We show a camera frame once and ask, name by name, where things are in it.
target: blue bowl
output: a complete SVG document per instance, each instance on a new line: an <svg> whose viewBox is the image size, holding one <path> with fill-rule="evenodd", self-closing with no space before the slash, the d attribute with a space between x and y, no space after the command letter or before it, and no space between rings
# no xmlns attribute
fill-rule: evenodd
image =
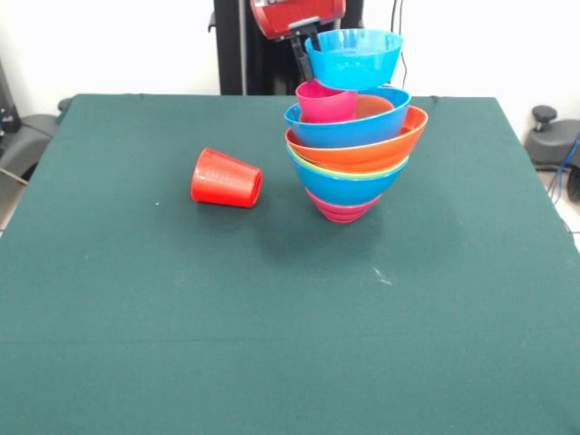
<svg viewBox="0 0 580 435"><path fill-rule="evenodd" d="M388 189L409 161L390 174L375 179L337 178L316 172L298 161L286 148L302 184L322 201L338 206L356 206L368 202Z"/></svg>
<svg viewBox="0 0 580 435"><path fill-rule="evenodd" d="M306 41L314 77L331 88L363 90L391 81L402 38L383 30L343 29L318 35L321 51Z"/></svg>
<svg viewBox="0 0 580 435"><path fill-rule="evenodd" d="M405 122L411 96L402 89L379 87L359 92L360 95L375 95L389 100L394 108L379 115L359 120L310 123L301 122L302 111L298 104L284 114L296 137L307 147L345 148L367 145L391 139L399 134Z"/></svg>

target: stack of bowls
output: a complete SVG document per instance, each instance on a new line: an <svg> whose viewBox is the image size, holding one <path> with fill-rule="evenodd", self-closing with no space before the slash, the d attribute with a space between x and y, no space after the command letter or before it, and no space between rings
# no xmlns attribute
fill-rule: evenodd
<svg viewBox="0 0 580 435"><path fill-rule="evenodd" d="M307 194L328 219L364 215L407 165L427 124L391 80L402 39L379 30L319 34L321 51L306 41L315 80L296 89L285 112L286 150Z"/></svg>

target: pink bowl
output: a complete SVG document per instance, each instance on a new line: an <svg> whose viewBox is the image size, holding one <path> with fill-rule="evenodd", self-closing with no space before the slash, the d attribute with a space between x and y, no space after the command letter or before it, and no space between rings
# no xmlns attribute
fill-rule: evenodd
<svg viewBox="0 0 580 435"><path fill-rule="evenodd" d="M341 122L354 119L356 91L341 91L312 80L296 88L296 97L305 122Z"/></svg>
<svg viewBox="0 0 580 435"><path fill-rule="evenodd" d="M316 208L328 219L337 224L350 224L356 219L362 217L369 211L372 206L374 206L381 195L375 199L371 199L369 202L364 204L358 204L356 206L337 206L336 204L331 204L330 202L322 201L321 199L315 197L310 190L306 189L308 196L314 201Z"/></svg>

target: red cup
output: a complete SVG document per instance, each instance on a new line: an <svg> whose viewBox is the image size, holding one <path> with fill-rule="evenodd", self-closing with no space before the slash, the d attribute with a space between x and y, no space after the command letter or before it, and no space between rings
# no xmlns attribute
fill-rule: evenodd
<svg viewBox="0 0 580 435"><path fill-rule="evenodd" d="M341 91L312 80L296 88L296 97L304 122L341 122L354 119L356 91Z"/></svg>
<svg viewBox="0 0 580 435"><path fill-rule="evenodd" d="M260 168L211 148L199 154L191 180L194 201L251 208L257 203L261 188Z"/></svg>

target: white wall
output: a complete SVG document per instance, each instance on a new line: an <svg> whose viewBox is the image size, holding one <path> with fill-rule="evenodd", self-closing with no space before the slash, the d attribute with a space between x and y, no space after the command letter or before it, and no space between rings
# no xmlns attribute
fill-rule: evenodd
<svg viewBox="0 0 580 435"><path fill-rule="evenodd" d="M387 28L392 1L366 0L366 27ZM416 95L491 95L520 138L531 108L580 118L578 18L573 0L405 0L407 89ZM401 68L398 69L401 83Z"/></svg>
<svg viewBox="0 0 580 435"><path fill-rule="evenodd" d="M0 57L22 114L79 92L219 94L212 0L0 0Z"/></svg>
<svg viewBox="0 0 580 435"><path fill-rule="evenodd" d="M366 26L386 28L391 7L366 0ZM212 0L0 0L0 56L23 114L78 92L219 93L212 10ZM520 137L538 103L580 118L579 16L572 0L406 0L407 88L497 96Z"/></svg>

